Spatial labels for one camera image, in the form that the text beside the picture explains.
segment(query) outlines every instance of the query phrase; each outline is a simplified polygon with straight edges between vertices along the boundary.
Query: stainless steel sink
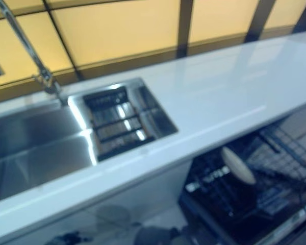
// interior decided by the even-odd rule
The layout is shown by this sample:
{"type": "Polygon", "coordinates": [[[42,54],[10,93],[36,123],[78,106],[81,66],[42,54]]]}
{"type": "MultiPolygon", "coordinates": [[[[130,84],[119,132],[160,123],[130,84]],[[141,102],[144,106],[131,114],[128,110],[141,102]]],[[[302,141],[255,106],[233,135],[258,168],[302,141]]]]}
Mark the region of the stainless steel sink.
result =
{"type": "Polygon", "coordinates": [[[141,79],[0,117],[0,200],[175,133],[141,79]]]}

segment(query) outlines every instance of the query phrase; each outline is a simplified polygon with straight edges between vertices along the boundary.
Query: white plate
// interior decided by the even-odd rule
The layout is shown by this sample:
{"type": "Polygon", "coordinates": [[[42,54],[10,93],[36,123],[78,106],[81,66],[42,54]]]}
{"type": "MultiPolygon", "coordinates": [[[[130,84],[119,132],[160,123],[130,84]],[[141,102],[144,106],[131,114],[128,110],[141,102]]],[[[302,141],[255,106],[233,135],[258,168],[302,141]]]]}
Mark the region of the white plate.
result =
{"type": "Polygon", "coordinates": [[[248,185],[255,185],[256,179],[252,171],[245,163],[228,147],[223,147],[221,157],[231,173],[239,180],[248,185]]]}

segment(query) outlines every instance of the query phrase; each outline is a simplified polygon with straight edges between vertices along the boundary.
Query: white cabinet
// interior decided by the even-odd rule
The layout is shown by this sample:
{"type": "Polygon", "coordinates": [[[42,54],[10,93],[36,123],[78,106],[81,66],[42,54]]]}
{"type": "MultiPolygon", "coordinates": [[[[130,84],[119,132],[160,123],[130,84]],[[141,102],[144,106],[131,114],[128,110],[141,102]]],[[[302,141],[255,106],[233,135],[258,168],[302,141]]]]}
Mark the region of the white cabinet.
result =
{"type": "Polygon", "coordinates": [[[131,224],[143,222],[177,203],[190,164],[191,161],[180,162],[171,169],[156,173],[118,194],[5,245],[44,245],[58,235],[74,231],[92,236],[94,241],[88,245],[100,244],[112,236],[122,235],[131,224]]]}

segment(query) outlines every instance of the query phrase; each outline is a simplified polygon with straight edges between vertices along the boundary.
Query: kitchen counter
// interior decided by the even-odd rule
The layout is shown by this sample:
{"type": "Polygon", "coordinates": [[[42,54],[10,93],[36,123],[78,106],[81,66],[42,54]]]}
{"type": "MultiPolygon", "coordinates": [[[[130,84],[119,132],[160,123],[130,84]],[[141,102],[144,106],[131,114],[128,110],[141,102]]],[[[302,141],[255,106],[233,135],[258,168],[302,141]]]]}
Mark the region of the kitchen counter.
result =
{"type": "MultiPolygon", "coordinates": [[[[306,104],[306,33],[225,48],[64,87],[66,94],[141,77],[178,132],[0,201],[0,239],[76,210],[306,104]]],[[[53,99],[0,103],[0,114],[53,99]]]]}

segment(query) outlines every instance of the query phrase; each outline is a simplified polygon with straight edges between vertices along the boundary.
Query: yellow backsplash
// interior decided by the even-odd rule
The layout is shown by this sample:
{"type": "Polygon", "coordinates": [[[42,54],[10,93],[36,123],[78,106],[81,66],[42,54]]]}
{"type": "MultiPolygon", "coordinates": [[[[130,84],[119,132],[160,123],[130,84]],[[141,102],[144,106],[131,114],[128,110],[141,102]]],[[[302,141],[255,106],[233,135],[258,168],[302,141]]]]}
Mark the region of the yellow backsplash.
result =
{"type": "MultiPolygon", "coordinates": [[[[51,71],[71,67],[66,52],[46,12],[17,17],[43,63],[51,71]]],[[[37,68],[5,19],[0,20],[0,84],[37,74],[37,68]]]]}
{"type": "MultiPolygon", "coordinates": [[[[48,0],[51,7],[79,2],[48,0]]],[[[99,3],[85,0],[85,3],[99,3]]],[[[189,42],[246,33],[258,0],[194,1],[189,42]]],[[[6,0],[14,13],[42,11],[41,0],[6,0]]],[[[176,48],[181,0],[136,0],[52,10],[77,67],[176,48]]],[[[277,0],[266,28],[294,25],[306,0],[277,0]]],[[[52,71],[72,68],[47,12],[17,17],[43,63],[52,71]]],[[[5,19],[0,19],[0,85],[31,77],[37,68],[5,19]]]]}

